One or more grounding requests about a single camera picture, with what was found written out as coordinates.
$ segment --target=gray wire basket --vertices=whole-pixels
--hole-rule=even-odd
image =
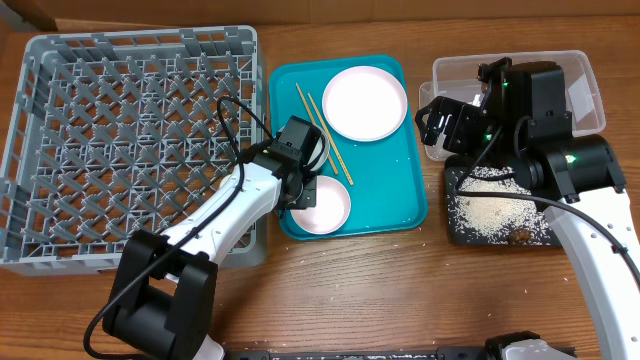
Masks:
[[[216,99],[264,118],[248,26],[37,36],[29,41],[0,168],[0,266],[23,275],[117,267],[134,230],[177,224],[231,172]],[[263,133],[237,105],[242,147]],[[266,255],[254,224],[223,262]]]

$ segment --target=transparent bin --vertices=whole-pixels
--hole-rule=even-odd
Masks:
[[[587,55],[578,50],[439,58],[433,63],[433,81],[420,86],[420,108],[427,106],[436,96],[479,104],[484,94],[477,80],[478,65],[503,57],[510,57],[513,64],[543,60],[556,62],[564,70],[567,110],[573,113],[573,135],[585,136],[604,129],[606,122],[600,90]],[[435,146],[425,146],[427,156],[443,161],[452,155],[442,149],[443,142],[444,136],[440,136]]]

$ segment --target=wooden table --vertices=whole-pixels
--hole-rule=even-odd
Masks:
[[[411,109],[443,56],[583,50],[598,79],[613,144],[640,225],[640,18],[504,19],[259,26],[268,73],[286,63],[386,53],[404,67]],[[6,133],[24,46],[11,35],[0,70]],[[420,229],[301,243],[269,218],[261,267],[223,270],[212,337],[232,350],[434,349],[481,345],[531,330],[599,358],[591,318],[561,249],[464,248],[449,243],[442,163],[421,153],[429,215]],[[84,359],[84,329],[113,274],[24,278],[0,271],[0,358]],[[166,282],[163,287],[170,290]],[[127,350],[101,331],[104,351]]]

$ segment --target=teal tray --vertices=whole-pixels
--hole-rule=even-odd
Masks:
[[[311,93],[322,111],[322,95],[329,81],[342,70],[363,65],[375,66],[392,74],[406,92],[402,67],[394,58],[386,55],[284,65],[276,69],[269,80],[272,128],[283,127],[291,115],[309,120],[296,82],[305,96]],[[309,106],[318,121],[310,103]],[[351,214],[337,231],[314,235],[302,230],[287,211],[280,221],[285,233],[297,240],[314,240],[404,230],[420,225],[427,216],[427,197],[411,110],[407,109],[407,116],[400,128],[382,140],[356,142],[333,129],[329,131],[354,185],[349,185],[333,149],[331,154],[338,167],[338,175],[334,175],[328,161],[321,168],[321,173],[338,179],[345,186],[351,197]]]

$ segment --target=wooden chopstick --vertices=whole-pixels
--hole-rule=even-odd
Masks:
[[[304,98],[304,95],[302,95],[302,90],[300,90],[300,85],[298,85],[298,83],[296,83],[296,87],[298,88],[298,93],[300,94],[300,98],[302,99],[302,103],[304,104],[304,107],[307,108],[307,114],[309,114],[309,118],[311,119],[311,123],[313,125],[315,125],[315,126],[318,126],[318,124],[316,124],[316,119],[313,118],[313,114],[311,113],[311,109],[309,109],[309,104],[307,104],[307,100]],[[331,157],[331,152],[329,152],[329,164],[331,164],[331,167],[333,168],[333,172],[336,175],[338,175],[338,168],[336,167],[336,163],[333,162],[333,158]]]
[[[349,170],[347,170],[347,166],[344,164],[344,161],[342,160],[342,156],[340,156],[340,152],[338,151],[338,147],[336,146],[336,143],[333,142],[333,138],[331,137],[331,133],[329,132],[329,128],[327,127],[327,124],[324,123],[324,119],[322,118],[322,114],[320,114],[320,110],[318,110],[318,107],[316,106],[316,102],[313,101],[313,98],[311,97],[311,94],[307,93],[307,95],[309,95],[309,100],[311,100],[311,105],[313,105],[313,108],[316,110],[316,114],[318,115],[318,119],[322,123],[322,127],[324,128],[324,132],[327,133],[327,137],[329,138],[329,142],[331,143],[331,146],[333,147],[333,151],[336,153],[336,156],[338,157],[338,161],[340,162],[340,166],[342,166],[342,170],[344,171],[344,174],[347,176],[347,180],[349,180],[349,184],[351,186],[353,186],[353,179],[351,179],[351,175],[349,174]]]

